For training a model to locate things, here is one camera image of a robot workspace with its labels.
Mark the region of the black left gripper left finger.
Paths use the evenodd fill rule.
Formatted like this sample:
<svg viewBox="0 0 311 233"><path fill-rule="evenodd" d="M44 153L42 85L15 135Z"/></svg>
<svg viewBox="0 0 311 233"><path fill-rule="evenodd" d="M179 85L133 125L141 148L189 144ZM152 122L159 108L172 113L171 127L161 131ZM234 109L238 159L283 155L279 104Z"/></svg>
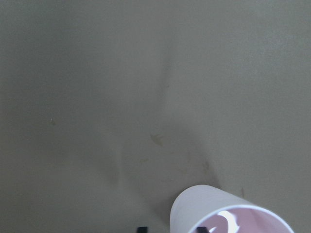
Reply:
<svg viewBox="0 0 311 233"><path fill-rule="evenodd" d="M138 227L137 233L148 233L148 227L146 227L146 226Z"/></svg>

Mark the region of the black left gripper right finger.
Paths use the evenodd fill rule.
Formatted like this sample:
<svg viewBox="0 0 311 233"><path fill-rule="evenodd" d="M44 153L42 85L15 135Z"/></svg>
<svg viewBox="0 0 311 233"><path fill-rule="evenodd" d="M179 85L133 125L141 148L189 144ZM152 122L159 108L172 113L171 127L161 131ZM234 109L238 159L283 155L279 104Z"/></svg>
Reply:
<svg viewBox="0 0 311 233"><path fill-rule="evenodd" d="M197 233L208 233L207 227L197 227Z"/></svg>

